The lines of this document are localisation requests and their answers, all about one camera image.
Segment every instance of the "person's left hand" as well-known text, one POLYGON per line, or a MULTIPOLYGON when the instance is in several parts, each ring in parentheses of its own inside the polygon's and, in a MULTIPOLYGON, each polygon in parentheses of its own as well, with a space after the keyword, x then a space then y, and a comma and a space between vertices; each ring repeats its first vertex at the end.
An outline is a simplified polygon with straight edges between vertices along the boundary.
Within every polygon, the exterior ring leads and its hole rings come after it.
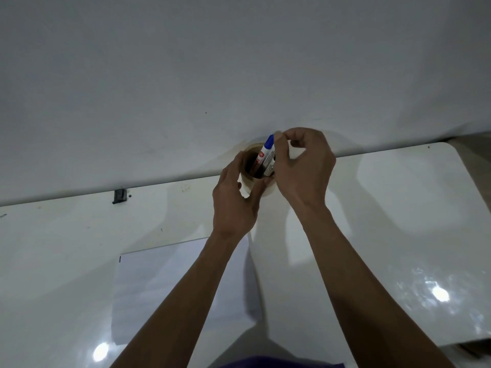
POLYGON ((237 243, 256 223, 259 201, 271 178, 262 178, 254 184, 248 198, 244 198, 239 189, 239 179, 243 152, 222 170, 217 186, 213 189, 213 231, 226 239, 237 243))

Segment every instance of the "gray wall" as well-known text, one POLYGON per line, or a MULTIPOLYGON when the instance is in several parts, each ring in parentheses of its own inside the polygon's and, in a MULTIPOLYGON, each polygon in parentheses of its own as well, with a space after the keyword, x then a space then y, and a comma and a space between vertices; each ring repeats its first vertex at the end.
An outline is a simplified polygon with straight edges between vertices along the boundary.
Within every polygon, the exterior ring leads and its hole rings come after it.
POLYGON ((2 0, 0 204, 491 129, 485 0, 2 0))

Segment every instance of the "white table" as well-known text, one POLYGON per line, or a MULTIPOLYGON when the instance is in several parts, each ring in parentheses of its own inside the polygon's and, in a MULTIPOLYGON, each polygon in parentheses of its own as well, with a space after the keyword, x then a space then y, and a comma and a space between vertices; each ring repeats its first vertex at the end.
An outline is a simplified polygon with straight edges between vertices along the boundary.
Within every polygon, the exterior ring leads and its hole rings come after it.
MULTIPOLYGON (((217 180, 133 188, 115 205, 105 192, 0 208, 2 366, 109 367, 123 348, 110 335, 119 255, 208 236, 217 180), (102 343, 107 357, 95 362, 102 343)), ((235 357, 238 343, 216 360, 237 339, 248 345, 243 354, 271 348, 353 361, 305 234, 273 189, 250 233, 267 328, 238 323, 203 333, 190 366, 235 357), (274 344, 261 347, 264 333, 274 344)), ((366 264, 435 343, 491 335, 491 215, 451 146, 339 158, 326 201, 366 264)))

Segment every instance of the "person's right arm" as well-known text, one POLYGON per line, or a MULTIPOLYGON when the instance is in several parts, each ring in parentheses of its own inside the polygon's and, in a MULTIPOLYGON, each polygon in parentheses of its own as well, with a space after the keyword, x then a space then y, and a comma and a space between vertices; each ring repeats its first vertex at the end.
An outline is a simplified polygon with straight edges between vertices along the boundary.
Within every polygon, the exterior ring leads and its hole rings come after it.
POLYGON ((325 204, 336 158, 324 135, 294 128, 274 135, 274 175, 312 247, 339 324, 360 368, 452 363, 392 299, 337 227, 325 204), (288 141, 306 150, 291 160, 288 141))

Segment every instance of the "small black object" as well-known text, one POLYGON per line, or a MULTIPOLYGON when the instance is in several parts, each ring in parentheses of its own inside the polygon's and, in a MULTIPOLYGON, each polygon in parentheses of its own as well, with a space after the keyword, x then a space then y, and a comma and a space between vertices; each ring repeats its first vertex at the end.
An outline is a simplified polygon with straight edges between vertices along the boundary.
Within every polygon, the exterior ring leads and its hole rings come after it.
POLYGON ((126 188, 120 188, 114 190, 114 201, 113 204, 118 204, 126 201, 126 188))

